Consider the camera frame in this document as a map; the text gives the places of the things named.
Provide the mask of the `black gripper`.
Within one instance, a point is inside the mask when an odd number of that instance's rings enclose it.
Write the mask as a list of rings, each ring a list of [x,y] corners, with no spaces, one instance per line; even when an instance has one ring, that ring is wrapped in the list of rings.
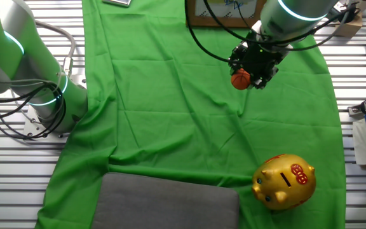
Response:
[[[250,75],[251,86],[263,89],[278,72],[277,65],[288,55],[288,51],[270,50],[257,44],[242,41],[228,58],[230,75],[243,69]]]

